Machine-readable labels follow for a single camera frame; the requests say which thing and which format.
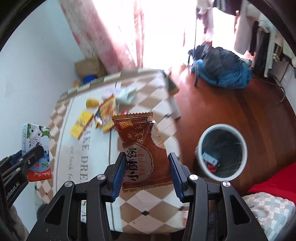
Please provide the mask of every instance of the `yellow logo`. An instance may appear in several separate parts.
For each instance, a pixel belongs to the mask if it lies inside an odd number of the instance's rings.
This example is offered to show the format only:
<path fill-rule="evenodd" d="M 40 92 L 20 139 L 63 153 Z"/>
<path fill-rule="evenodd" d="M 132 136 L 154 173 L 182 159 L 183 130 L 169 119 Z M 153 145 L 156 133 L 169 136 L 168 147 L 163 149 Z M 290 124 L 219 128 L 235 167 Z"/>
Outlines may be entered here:
<path fill-rule="evenodd" d="M 124 129 L 128 126 L 133 126 L 133 123 L 131 122 L 131 120 L 128 120 L 128 121 L 122 121 L 119 123 L 121 129 Z"/>

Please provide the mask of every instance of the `metal screw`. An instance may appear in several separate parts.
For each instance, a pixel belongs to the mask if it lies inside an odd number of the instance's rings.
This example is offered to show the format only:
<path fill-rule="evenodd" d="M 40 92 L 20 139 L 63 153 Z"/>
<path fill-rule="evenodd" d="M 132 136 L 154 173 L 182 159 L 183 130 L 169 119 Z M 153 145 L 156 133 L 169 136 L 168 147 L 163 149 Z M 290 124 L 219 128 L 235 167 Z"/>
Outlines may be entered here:
<path fill-rule="evenodd" d="M 224 187 L 230 187 L 230 182 L 228 182 L 228 181 L 224 181 L 224 182 L 222 182 L 222 184 Z"/>
<path fill-rule="evenodd" d="M 191 175 L 189 176 L 189 178 L 190 178 L 191 180 L 197 180 L 197 179 L 198 179 L 198 176 L 197 176 L 197 175 L 194 175 L 194 174 L 191 174 Z"/>
<path fill-rule="evenodd" d="M 104 180 L 106 176 L 104 174 L 100 174 L 96 176 L 98 180 Z"/>
<path fill-rule="evenodd" d="M 73 185 L 73 183 L 71 181 L 65 182 L 65 187 L 67 187 L 67 188 L 69 188 L 72 185 Z"/>

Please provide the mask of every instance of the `trash can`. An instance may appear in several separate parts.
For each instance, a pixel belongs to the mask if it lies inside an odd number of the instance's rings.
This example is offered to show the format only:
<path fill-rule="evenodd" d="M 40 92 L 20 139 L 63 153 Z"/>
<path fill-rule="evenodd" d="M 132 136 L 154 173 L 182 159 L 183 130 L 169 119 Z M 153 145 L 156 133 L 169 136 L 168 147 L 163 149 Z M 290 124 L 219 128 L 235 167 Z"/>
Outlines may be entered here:
<path fill-rule="evenodd" d="M 222 182 L 238 177 L 247 163 L 247 145 L 241 133 L 226 124 L 209 127 L 201 135 L 195 156 L 202 172 L 209 178 Z M 206 163 L 213 162 L 216 172 L 212 173 Z"/>

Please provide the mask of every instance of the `table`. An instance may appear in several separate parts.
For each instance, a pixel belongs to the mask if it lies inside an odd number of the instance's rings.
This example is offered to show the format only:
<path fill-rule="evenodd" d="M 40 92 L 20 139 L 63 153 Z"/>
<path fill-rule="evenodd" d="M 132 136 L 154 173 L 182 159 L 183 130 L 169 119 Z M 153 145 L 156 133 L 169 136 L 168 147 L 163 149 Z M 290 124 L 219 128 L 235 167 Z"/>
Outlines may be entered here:
<path fill-rule="evenodd" d="M 69 90 L 62 95 L 54 108 L 49 123 L 50 160 L 53 179 L 37 183 L 37 194 L 46 203 L 68 180 L 86 182 L 104 173 L 106 167 L 115 163 L 123 151 L 116 130 L 103 133 L 90 124 L 77 140 L 69 132 L 78 116 L 85 109 L 90 97 L 103 101 L 102 96 L 111 95 L 114 89 L 133 86 L 137 97 L 129 106 L 120 105 L 120 111 L 130 113 L 153 111 L 154 119 L 164 140 L 167 153 L 180 156 L 179 143 L 175 137 L 176 126 L 173 110 L 176 109 L 173 94 L 176 91 L 160 70 L 121 72 L 96 79 L 91 83 Z M 81 221 L 86 221 L 86 201 L 81 204 Z M 185 227 L 184 216 L 188 206 L 176 197 L 173 185 L 123 193 L 114 203 L 107 203 L 111 230 L 127 233 L 170 233 Z"/>

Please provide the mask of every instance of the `wooden floor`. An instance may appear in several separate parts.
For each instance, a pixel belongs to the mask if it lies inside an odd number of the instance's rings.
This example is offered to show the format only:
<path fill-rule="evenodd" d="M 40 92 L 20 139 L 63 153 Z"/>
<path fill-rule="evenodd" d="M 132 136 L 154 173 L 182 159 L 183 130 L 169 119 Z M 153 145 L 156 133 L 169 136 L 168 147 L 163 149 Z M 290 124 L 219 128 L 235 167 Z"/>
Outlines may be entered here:
<path fill-rule="evenodd" d="M 243 173 L 231 181 L 245 195 L 296 161 L 296 117 L 283 93 L 275 86 L 252 79 L 242 90 L 210 86 L 185 67 L 173 68 L 171 78 L 179 86 L 175 95 L 182 117 L 177 123 L 183 164 L 193 170 L 194 151 L 201 134 L 211 125 L 225 123 L 238 129 L 248 148 Z"/>

